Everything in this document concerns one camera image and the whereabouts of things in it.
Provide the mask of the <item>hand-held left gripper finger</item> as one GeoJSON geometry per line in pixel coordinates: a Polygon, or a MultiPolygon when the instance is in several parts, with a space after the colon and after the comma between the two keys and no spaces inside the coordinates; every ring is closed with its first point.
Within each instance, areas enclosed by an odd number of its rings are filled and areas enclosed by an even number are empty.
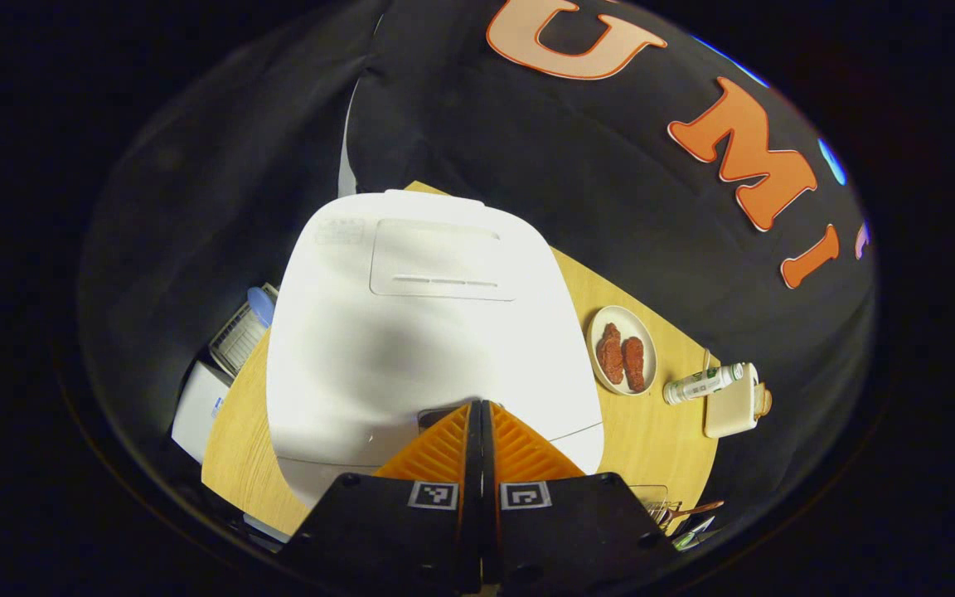
{"type": "Polygon", "coordinates": [[[620,475],[584,475],[482,403],[482,580],[502,594],[659,594],[680,559],[620,475]]]}
{"type": "Polygon", "coordinates": [[[329,594],[465,594],[485,558],[485,404],[444,416],[378,472],[341,473],[278,560],[329,594]]]}

